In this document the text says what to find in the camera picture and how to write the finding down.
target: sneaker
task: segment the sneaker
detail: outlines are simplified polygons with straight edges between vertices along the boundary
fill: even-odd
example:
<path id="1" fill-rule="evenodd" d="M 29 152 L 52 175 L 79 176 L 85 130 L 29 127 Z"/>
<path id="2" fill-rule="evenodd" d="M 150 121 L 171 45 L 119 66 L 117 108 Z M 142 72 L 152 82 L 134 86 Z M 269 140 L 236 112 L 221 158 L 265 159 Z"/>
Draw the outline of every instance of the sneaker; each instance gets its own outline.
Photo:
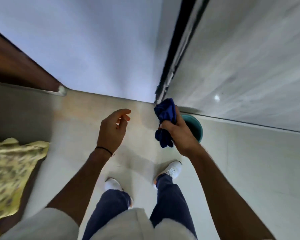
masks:
<path id="1" fill-rule="evenodd" d="M 104 190 L 120 190 L 120 191 L 124 191 L 121 187 L 121 185 L 119 184 L 119 182 L 117 180 L 115 180 L 114 178 L 110 177 L 108 178 L 105 182 L 104 182 Z M 128 209 L 131 209 L 133 207 L 133 198 L 130 196 L 130 206 L 128 207 Z"/>
<path id="2" fill-rule="evenodd" d="M 170 163 L 168 165 L 168 167 L 162 171 L 161 173 L 159 173 L 153 180 L 153 186 L 155 188 L 157 188 L 157 178 L 161 175 L 161 174 L 168 174 L 170 177 L 172 177 L 172 179 L 175 179 L 176 177 L 179 176 L 180 172 L 182 169 L 182 163 L 180 161 L 173 161 L 172 163 Z"/>

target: blue pants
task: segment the blue pants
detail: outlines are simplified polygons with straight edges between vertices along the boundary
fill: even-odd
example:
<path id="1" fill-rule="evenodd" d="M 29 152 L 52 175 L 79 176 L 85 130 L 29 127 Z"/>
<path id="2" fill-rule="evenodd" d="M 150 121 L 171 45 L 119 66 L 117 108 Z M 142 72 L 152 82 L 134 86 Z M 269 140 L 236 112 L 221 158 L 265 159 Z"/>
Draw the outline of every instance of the blue pants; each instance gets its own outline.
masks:
<path id="1" fill-rule="evenodd" d="M 153 227 L 164 218 L 169 218 L 184 225 L 197 238 L 186 200 L 179 186 L 173 184 L 172 177 L 167 174 L 159 175 L 156 186 L 157 204 L 150 216 Z M 126 192 L 117 189 L 104 192 L 88 221 L 82 240 L 89 240 L 112 218 L 126 211 L 129 205 L 130 196 Z"/>

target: gray wooden panel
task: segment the gray wooden panel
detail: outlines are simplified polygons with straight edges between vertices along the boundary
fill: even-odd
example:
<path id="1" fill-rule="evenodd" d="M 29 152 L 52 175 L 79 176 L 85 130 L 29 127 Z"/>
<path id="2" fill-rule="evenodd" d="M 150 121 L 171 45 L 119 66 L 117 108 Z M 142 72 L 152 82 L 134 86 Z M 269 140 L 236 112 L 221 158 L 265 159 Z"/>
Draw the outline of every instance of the gray wooden panel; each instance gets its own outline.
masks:
<path id="1" fill-rule="evenodd" d="M 300 0 L 210 0 L 167 97 L 183 111 L 300 131 Z"/>

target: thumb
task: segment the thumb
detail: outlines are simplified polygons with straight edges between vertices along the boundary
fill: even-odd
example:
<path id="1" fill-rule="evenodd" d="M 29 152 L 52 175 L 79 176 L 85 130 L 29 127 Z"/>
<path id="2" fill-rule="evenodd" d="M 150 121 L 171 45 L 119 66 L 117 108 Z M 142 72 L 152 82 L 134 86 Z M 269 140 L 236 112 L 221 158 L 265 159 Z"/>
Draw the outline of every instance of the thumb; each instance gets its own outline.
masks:
<path id="1" fill-rule="evenodd" d="M 172 124 L 170 121 L 165 120 L 162 122 L 162 124 L 159 126 L 159 128 L 161 129 L 165 129 L 168 132 L 171 132 L 172 129 L 175 127 L 176 125 Z"/>
<path id="2" fill-rule="evenodd" d="M 125 118 L 122 116 L 119 123 L 119 130 L 123 133 L 126 133 L 128 122 L 125 120 Z"/>

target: bracelet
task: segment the bracelet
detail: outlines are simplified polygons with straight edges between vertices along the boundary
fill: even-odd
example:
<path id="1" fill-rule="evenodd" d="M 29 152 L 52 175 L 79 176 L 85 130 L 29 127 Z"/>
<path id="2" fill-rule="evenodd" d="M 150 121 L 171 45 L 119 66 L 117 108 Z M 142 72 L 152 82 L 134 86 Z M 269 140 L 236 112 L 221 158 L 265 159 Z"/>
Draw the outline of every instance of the bracelet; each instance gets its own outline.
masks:
<path id="1" fill-rule="evenodd" d="M 110 152 L 107 148 L 104 148 L 104 147 L 102 147 L 102 146 L 97 146 L 95 149 L 97 149 L 97 148 L 101 148 L 101 149 L 106 150 L 106 151 L 107 151 L 108 153 L 110 153 L 111 156 L 112 156 L 112 152 Z"/>

